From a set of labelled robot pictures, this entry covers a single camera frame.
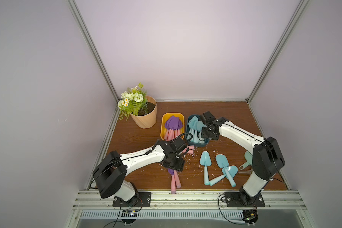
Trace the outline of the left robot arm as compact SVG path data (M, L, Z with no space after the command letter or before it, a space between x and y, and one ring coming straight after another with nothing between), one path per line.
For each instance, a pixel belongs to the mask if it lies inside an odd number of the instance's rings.
M186 140L177 137L171 141L157 140L153 146L133 153L110 152L93 170L100 197L106 199L116 196L124 201L131 200L137 191L132 183L125 180L127 175L153 163L181 172L188 151Z

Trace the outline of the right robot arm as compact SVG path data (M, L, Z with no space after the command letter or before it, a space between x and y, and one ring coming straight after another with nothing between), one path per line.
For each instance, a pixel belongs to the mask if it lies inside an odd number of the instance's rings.
M239 144L252 155L252 174L240 192L243 196L255 197L267 185L270 179L286 164L275 138L254 135L227 118L216 118L210 112L200 116L206 125L202 128L202 137L218 140L226 137Z

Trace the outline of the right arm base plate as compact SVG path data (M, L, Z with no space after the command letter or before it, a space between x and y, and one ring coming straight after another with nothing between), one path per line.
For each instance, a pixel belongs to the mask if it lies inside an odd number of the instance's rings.
M243 192L225 192L224 196L226 198L227 207L263 208L266 206L261 193L251 197Z

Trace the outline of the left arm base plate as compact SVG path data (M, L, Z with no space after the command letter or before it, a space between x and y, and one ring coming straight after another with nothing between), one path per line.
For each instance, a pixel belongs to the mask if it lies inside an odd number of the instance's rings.
M140 208L150 207L151 204L151 192L137 192L131 199L124 201L122 198L115 196L112 206L114 208Z

